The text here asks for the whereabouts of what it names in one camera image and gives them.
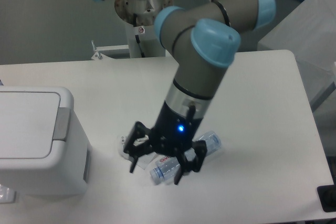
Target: blue led light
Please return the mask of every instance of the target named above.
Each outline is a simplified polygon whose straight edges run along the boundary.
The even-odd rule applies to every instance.
[[[184,127],[183,127],[182,125],[179,125],[179,126],[177,127],[177,129],[178,129],[178,131],[180,131],[180,132],[183,132],[183,131],[184,131]]]

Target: white tabletop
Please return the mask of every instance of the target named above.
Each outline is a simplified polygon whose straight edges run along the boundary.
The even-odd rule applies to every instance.
[[[173,58],[0,66],[7,86],[64,86],[93,146],[81,196],[20,195],[6,223],[270,223],[336,217],[316,188],[332,184],[294,56],[236,55],[196,135],[214,130],[223,152],[178,186],[152,184],[149,167],[119,156],[116,137],[151,127],[177,69]]]

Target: gray wall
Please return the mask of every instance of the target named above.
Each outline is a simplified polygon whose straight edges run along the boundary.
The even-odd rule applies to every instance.
[[[242,35],[241,51],[256,50],[257,42],[297,5],[276,0],[278,13],[269,26]],[[186,9],[207,0],[174,0]],[[0,65],[88,60],[90,41],[96,46],[126,44],[114,0],[0,0]]]

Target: printer lid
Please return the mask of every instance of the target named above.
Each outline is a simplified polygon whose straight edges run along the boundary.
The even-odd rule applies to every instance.
[[[48,156],[60,100],[54,92],[0,90],[0,159]]]

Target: plastic water bottle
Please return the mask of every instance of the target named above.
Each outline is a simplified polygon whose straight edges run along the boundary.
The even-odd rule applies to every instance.
[[[206,156],[211,155],[218,149],[222,147],[222,143],[219,137],[216,135],[215,132],[209,131],[204,135],[200,136],[196,139],[198,140],[205,140],[207,153]],[[185,156],[188,161],[193,160],[195,157],[194,149],[189,149],[185,153]],[[178,171],[180,164],[177,161],[176,157],[163,157],[162,159],[155,162],[156,168],[150,171],[152,179],[156,184],[159,184],[163,181],[170,182],[173,177],[175,177],[176,172]]]

